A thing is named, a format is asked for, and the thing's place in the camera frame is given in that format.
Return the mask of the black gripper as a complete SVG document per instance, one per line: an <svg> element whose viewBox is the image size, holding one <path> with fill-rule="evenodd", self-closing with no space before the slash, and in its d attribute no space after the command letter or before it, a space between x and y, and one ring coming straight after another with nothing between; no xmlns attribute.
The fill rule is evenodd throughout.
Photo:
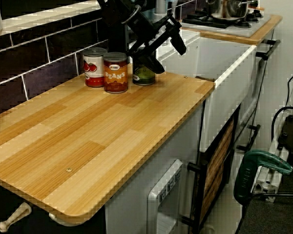
<svg viewBox="0 0 293 234"><path fill-rule="evenodd" d="M151 23L141 13L141 7L135 7L134 12L123 23L127 24L137 36L136 42L126 53L133 59L134 65L144 66L156 74L161 74L165 71L162 64L157 60L155 51L150 50L146 44L155 39L161 28L166 24L172 46L180 55L183 55L187 50L180 36L180 28L182 25L174 18L171 12L167 13L159 21Z"/></svg>

